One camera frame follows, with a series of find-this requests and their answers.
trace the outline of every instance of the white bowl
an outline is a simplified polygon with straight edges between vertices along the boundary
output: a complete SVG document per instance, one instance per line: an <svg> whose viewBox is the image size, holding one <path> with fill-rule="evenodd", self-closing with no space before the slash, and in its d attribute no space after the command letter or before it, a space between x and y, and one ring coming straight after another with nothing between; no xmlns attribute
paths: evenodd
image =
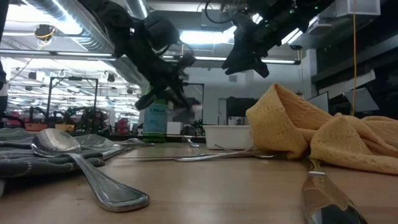
<svg viewBox="0 0 398 224"><path fill-rule="evenodd" d="M250 126L216 126L204 125L206 144L209 149L220 149L215 145L227 149L250 149L253 140L250 135Z"/></svg>

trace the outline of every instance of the wall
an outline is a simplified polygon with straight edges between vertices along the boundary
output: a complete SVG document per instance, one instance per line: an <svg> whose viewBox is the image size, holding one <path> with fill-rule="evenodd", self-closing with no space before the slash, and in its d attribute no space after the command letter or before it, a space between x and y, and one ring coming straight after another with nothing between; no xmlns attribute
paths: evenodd
<svg viewBox="0 0 398 224"><path fill-rule="evenodd" d="M237 98L260 98L273 83L278 83L294 92L303 92L298 65L268 65L270 75L262 78L254 71L238 73L237 82L220 68L187 68L190 83L204 83L203 119L206 124L218 124L218 99L230 96Z"/></svg>

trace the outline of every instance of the bottle label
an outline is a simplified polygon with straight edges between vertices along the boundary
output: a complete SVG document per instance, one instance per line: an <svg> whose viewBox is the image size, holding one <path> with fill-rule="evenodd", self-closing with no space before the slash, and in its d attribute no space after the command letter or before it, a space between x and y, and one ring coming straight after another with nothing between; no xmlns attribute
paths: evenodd
<svg viewBox="0 0 398 224"><path fill-rule="evenodd" d="M145 110L144 133L167 132L167 105L151 104Z"/></svg>

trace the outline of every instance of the knife handle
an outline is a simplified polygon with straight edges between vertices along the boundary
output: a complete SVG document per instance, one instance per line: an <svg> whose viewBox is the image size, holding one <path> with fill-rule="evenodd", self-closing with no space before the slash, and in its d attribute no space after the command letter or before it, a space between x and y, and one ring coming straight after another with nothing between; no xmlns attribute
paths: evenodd
<svg viewBox="0 0 398 224"><path fill-rule="evenodd" d="M316 159L310 159L306 158L304 159L304 165L307 167L308 172L310 173L319 173L319 174L324 174L324 171L321 168L321 162Z"/></svg>

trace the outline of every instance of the desk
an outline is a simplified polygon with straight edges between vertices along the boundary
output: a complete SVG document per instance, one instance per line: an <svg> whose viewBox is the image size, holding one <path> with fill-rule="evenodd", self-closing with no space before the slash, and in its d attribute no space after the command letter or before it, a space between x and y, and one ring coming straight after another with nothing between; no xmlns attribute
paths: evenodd
<svg viewBox="0 0 398 224"><path fill-rule="evenodd" d="M206 152L187 144L140 148L100 169L150 195L141 210L109 213L97 206L83 175L6 193L0 220L7 224L203 224L305 223L300 201L307 177L299 162L255 158L178 163L135 161L137 156L186 156ZM398 177L324 166L330 179L358 206L369 223L397 223Z"/></svg>

